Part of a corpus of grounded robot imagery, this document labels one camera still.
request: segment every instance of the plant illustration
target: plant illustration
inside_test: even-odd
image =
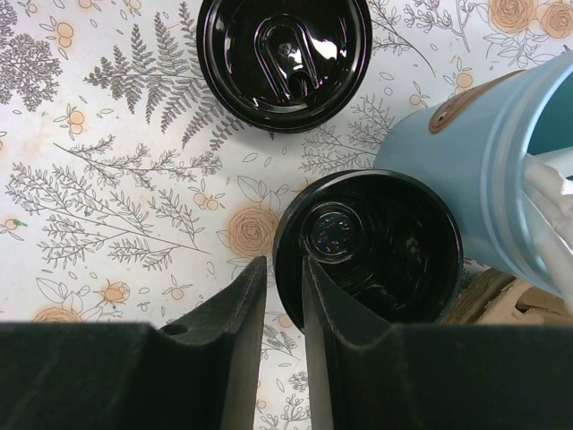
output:
[[[234,132],[243,130],[244,125],[224,111],[203,80],[197,55],[196,26],[186,3],[181,3],[179,17],[186,48],[179,47],[160,13],[156,13],[157,52],[148,49],[139,26],[134,24],[131,59],[114,46],[113,59],[102,57],[101,66],[94,67],[84,81],[102,89],[109,88],[114,99],[126,100],[132,114],[145,98],[146,121],[150,124],[156,110],[161,110],[163,133],[179,116],[190,116],[182,137],[183,148],[205,126],[214,124],[210,145],[216,151]]]
[[[290,329],[293,326],[293,321],[290,317],[285,314],[284,312],[266,312],[266,315],[274,315],[272,321],[278,321],[278,325],[280,325],[283,329]]]
[[[31,17],[32,13],[36,13],[38,11],[38,7],[32,3],[32,0],[27,0],[26,3],[18,2],[18,5],[24,8],[24,13],[28,18]]]
[[[113,112],[113,109],[104,108],[99,110],[96,115],[98,118],[103,118],[103,115],[109,115]],[[66,128],[68,130],[70,139],[75,141],[75,136],[83,133],[83,124],[85,120],[85,115],[80,110],[78,110],[76,106],[72,106],[70,103],[68,103],[65,109],[65,115],[59,116],[54,120],[54,122],[61,123],[60,128]]]
[[[221,244],[229,248],[236,258],[227,261],[235,266],[232,276],[259,255],[272,254],[272,243],[278,220],[283,207],[282,195],[288,192],[288,185],[283,184],[277,190],[270,190],[264,181],[257,181],[248,176],[238,176],[237,183],[245,198],[251,202],[243,207],[229,220],[227,229],[217,232]],[[272,263],[268,259],[269,281],[272,280]]]
[[[537,54],[550,36],[535,17],[533,1],[517,0],[519,7],[514,8],[505,7],[504,2],[507,0],[476,5],[482,20],[494,30],[483,37],[490,43],[486,56],[496,47],[497,56],[507,58],[509,66],[517,64],[520,69],[530,64],[542,65],[554,58],[552,54]]]
[[[454,87],[448,99],[469,90],[474,85],[472,68],[464,67],[461,57],[455,56],[454,59],[456,61],[456,71],[452,72],[451,75],[443,75],[444,81]]]
[[[54,101],[62,74],[60,61],[52,57],[49,44],[28,34],[14,37],[18,17],[7,0],[0,0],[0,103],[7,105],[18,94],[33,112],[42,101]]]
[[[34,315],[33,320],[37,323],[81,323],[98,321],[103,314],[103,308],[99,305],[84,309],[83,297],[90,292],[90,287],[85,285],[77,292],[70,291],[63,282],[55,282],[51,279],[36,278],[36,283],[44,297],[53,303],[50,307]]]
[[[10,218],[4,221],[4,223],[0,224],[0,235],[8,233],[8,235],[10,235],[12,238],[19,241],[23,241],[24,239],[18,236],[14,230],[16,230],[19,227],[27,227],[27,226],[28,224],[20,221],[19,219]]]
[[[376,153],[388,134],[394,116],[383,99],[361,97],[352,107],[357,120],[348,125],[347,141],[342,142],[336,127],[321,125],[310,138],[305,138],[301,169],[321,176],[350,168],[372,168]]]
[[[190,186],[189,189],[195,192],[193,201],[202,211],[216,211],[218,208],[225,209],[225,205],[219,201],[219,199],[225,197],[225,193],[207,193],[204,179],[201,180],[201,188]]]
[[[428,67],[430,67],[430,70],[432,70],[432,73],[435,76],[436,73],[434,72],[432,65],[422,52],[420,52],[417,47],[406,40],[403,36],[398,34],[396,25],[402,20],[402,16],[397,14],[398,9],[396,7],[392,7],[389,11],[387,9],[389,0],[367,0],[367,2],[371,11],[372,27],[374,29],[383,29],[387,32],[385,39],[380,39],[378,36],[374,37],[372,42],[372,52],[376,54],[376,51],[379,51],[380,49],[384,51],[391,50],[394,54],[398,54],[400,56],[403,52],[412,49],[424,60]]]
[[[141,16],[141,2],[140,0],[124,0],[125,6],[131,15]]]
[[[163,296],[169,294],[174,300],[181,300],[185,296],[184,289],[192,287],[193,284],[179,285],[175,276],[171,275],[171,283],[173,287],[169,287],[163,293]]]
[[[78,0],[78,5],[81,9],[90,9],[93,7],[96,11],[101,12],[101,7],[96,2],[101,2],[102,0]]]
[[[296,342],[285,331],[278,331],[272,325],[265,324],[262,341],[261,360],[269,359],[269,351],[278,351],[298,359],[293,350],[298,348]]]
[[[149,190],[151,200],[148,205],[155,212],[155,218],[157,221],[169,220],[171,228],[183,233],[186,238],[182,242],[169,241],[154,234],[155,225],[149,221],[150,212],[144,210],[141,203],[135,203],[125,192],[96,192],[94,182],[115,187],[119,177],[125,173],[125,166],[133,164],[133,157],[120,157],[113,158],[113,163],[101,162],[94,166],[94,155],[106,151],[112,141],[110,137],[94,147],[80,146],[73,150],[56,145],[86,162],[84,173],[87,177],[78,176],[70,167],[54,165],[48,171],[32,170],[22,163],[13,166],[14,173],[10,176],[6,193],[30,215],[49,213],[47,224],[42,228],[49,243],[41,241],[38,244],[46,253],[44,259],[54,264],[54,267],[58,263],[64,267],[67,264],[75,265],[78,261],[85,261],[86,254],[93,254],[107,245],[107,255],[113,260],[138,262],[148,270],[161,271],[173,261],[172,252],[175,250],[205,253],[195,244],[196,235],[203,230],[197,228],[199,218],[194,217],[192,210],[181,202],[178,194],[173,190],[156,190],[147,176],[150,170],[192,180],[185,166],[177,165],[173,170],[174,167],[166,162],[166,159],[175,154],[168,151],[159,162],[152,163],[152,168],[143,169],[142,172],[128,168],[127,174],[136,179],[136,184]],[[138,154],[142,153],[147,152],[145,149],[139,150]],[[94,171],[98,172],[97,181],[93,180]]]
[[[454,19],[447,10],[440,14],[440,0],[415,0],[414,7],[416,10],[407,4],[404,8],[404,12],[408,15],[404,22],[408,27],[411,28],[415,24],[418,29],[423,29],[424,33],[429,33],[434,27],[449,30],[464,40],[467,52],[470,52],[465,27],[475,9],[474,3],[467,0],[456,0],[456,28],[454,28]]]
[[[293,423],[302,424],[311,418],[311,409],[309,406],[303,407],[304,399],[296,397],[295,394],[286,398],[286,405],[283,413],[278,415],[266,414],[259,409],[261,414],[261,430],[295,430],[297,427],[291,427]]]
[[[73,43],[73,27],[67,22],[58,22],[56,18],[50,15],[50,23],[42,23],[39,25],[43,30],[54,33],[54,36],[46,36],[48,40],[57,40],[57,51],[60,56],[69,60],[67,52],[65,51]]]
[[[100,305],[112,305],[115,309],[115,305],[125,304],[125,301],[129,298],[131,290],[124,282],[114,282],[113,284],[107,279],[107,286],[100,291],[94,291],[101,295],[101,301],[98,303]]]
[[[148,167],[143,166],[143,161],[150,158],[150,149],[140,143],[132,155],[122,157],[102,158],[107,152],[113,151],[115,136],[109,135],[106,139],[100,139],[95,145],[83,144],[66,149],[55,143],[55,146],[74,157],[86,162],[84,172],[92,179],[98,177],[98,185],[116,188],[120,179],[130,176],[135,181],[135,186],[155,190],[152,175],[167,175],[170,179],[183,182],[194,182],[197,177],[193,172],[198,170],[204,176],[215,175],[222,167],[219,156],[206,151],[199,157],[191,157],[189,164],[177,159],[180,157],[175,150],[164,150],[156,160],[152,160]]]
[[[308,389],[308,374],[306,372],[298,372],[297,374],[293,374],[288,379],[288,383],[291,384],[293,390],[305,392]]]
[[[422,105],[423,107],[427,108],[428,103],[426,102],[426,100],[429,99],[430,96],[427,96],[427,95],[422,93],[422,89],[420,88],[420,85],[418,84],[418,82],[413,81],[412,83],[414,84],[415,94],[412,94],[410,96],[410,98],[408,99],[410,101],[410,104],[412,106]]]

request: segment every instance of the black plastic lid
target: black plastic lid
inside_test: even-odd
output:
[[[446,204],[412,177],[385,170],[325,176],[283,214],[273,264],[280,299],[301,330],[306,255],[390,323],[439,319],[458,292],[464,263]]]
[[[370,60],[366,0],[205,0],[201,69],[219,101],[245,122],[295,133],[333,117]]]

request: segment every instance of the botanical print surface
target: botanical print surface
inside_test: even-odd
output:
[[[320,176],[371,168],[404,116],[573,43],[567,1],[367,3],[361,88],[327,124],[283,135],[211,94],[198,0],[0,0],[0,318],[159,327],[267,255],[254,428],[308,430],[304,336],[271,258],[289,203]]]

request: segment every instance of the orange rose print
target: orange rose print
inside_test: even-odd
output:
[[[236,213],[229,221],[231,250],[242,257],[269,255],[278,218],[271,211],[250,207]]]
[[[38,313],[32,321],[36,323],[81,323],[81,318],[74,311],[50,307]]]
[[[543,31],[554,39],[566,38],[573,31],[573,8],[569,3],[541,4],[537,19]]]
[[[535,17],[534,0],[489,0],[489,6],[490,23],[508,34],[527,29]]]

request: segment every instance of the cup lid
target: cup lid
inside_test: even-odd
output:
[[[295,133],[333,117],[370,59],[366,0],[205,0],[201,69],[218,100],[246,123]]]

